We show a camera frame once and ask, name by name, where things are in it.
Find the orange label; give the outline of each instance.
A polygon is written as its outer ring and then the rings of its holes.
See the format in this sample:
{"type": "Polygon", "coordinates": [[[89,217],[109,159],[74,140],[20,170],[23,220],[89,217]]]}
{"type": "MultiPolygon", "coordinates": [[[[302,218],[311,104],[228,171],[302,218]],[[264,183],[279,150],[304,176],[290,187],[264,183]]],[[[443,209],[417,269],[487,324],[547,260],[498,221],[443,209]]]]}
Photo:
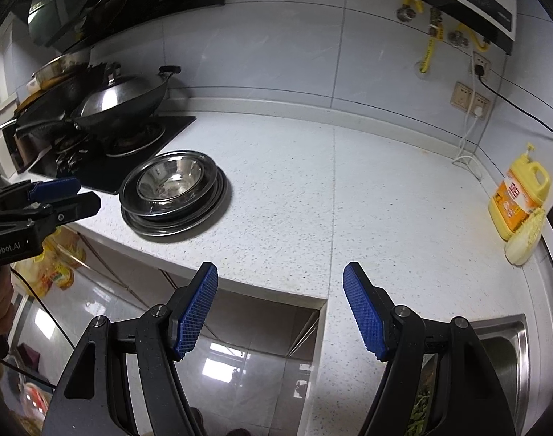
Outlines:
{"type": "Polygon", "coordinates": [[[509,170],[504,181],[498,186],[494,202],[511,231],[516,231],[522,222],[539,205],[525,192],[521,183],[509,170]]]}

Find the stack of metal bowls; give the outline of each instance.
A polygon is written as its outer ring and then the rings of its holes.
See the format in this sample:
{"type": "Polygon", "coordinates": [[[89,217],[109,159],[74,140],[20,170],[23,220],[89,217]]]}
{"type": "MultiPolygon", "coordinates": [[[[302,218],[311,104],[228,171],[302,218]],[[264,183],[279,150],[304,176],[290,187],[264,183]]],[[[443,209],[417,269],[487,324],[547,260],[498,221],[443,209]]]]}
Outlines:
{"type": "Polygon", "coordinates": [[[211,157],[179,150],[137,166],[119,193],[126,224],[143,236],[170,236],[209,218],[225,199],[228,182],[211,157]]]}

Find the black glass cooktop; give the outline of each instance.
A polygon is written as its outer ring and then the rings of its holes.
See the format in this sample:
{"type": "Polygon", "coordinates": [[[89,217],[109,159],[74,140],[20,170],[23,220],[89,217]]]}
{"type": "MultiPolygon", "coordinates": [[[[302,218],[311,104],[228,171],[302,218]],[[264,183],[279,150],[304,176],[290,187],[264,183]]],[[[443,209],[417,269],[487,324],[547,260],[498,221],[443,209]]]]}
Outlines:
{"type": "Polygon", "coordinates": [[[36,162],[30,172],[49,178],[77,177],[81,185],[92,190],[116,195],[125,177],[140,163],[157,154],[166,144],[185,129],[196,118],[194,116],[154,116],[150,117],[150,125],[163,126],[164,132],[149,146],[127,156],[120,156],[120,147],[115,151],[117,157],[108,156],[106,152],[113,151],[113,142],[100,142],[97,139],[87,140],[78,144],[65,154],[57,154],[57,149],[51,149],[36,162]],[[71,162],[68,167],[66,158],[72,158],[77,151],[79,160],[71,162]]]}

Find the black plug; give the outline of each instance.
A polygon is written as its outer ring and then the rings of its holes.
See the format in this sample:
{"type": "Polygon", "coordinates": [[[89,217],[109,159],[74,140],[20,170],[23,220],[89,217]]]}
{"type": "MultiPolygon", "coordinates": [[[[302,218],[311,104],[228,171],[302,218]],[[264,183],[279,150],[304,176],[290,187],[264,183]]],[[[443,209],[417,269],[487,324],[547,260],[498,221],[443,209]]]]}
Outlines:
{"type": "Polygon", "coordinates": [[[476,75],[478,75],[478,78],[484,77],[484,67],[481,66],[480,64],[476,64],[476,65],[474,66],[474,73],[475,73],[476,75]]]}

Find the human hand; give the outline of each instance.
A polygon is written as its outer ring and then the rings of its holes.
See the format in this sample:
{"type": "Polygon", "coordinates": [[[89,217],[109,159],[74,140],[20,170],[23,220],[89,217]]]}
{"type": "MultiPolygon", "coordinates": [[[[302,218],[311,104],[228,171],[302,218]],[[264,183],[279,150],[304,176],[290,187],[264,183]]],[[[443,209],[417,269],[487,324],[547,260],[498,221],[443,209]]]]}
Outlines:
{"type": "Polygon", "coordinates": [[[11,303],[14,287],[10,281],[10,266],[0,268],[0,335],[7,334],[14,320],[14,305],[11,303]]]}

